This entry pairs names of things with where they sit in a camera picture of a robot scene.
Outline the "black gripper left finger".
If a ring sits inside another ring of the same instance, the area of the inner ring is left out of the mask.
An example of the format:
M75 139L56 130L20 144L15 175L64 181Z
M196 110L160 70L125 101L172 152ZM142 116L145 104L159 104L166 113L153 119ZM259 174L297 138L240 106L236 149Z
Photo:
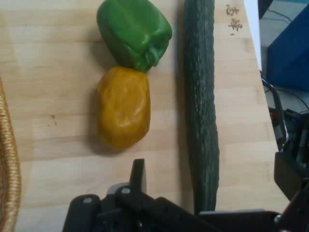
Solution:
M146 194L145 161L133 161L129 182L104 199L94 194L74 198L64 223L66 232L215 232L217 228L169 200Z

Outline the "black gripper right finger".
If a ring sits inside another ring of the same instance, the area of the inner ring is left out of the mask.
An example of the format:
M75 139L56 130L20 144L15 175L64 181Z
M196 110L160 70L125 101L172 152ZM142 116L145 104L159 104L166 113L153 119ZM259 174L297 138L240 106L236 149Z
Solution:
M309 170L292 156L277 152L274 180L290 201L275 220L277 231L307 232L309 230Z

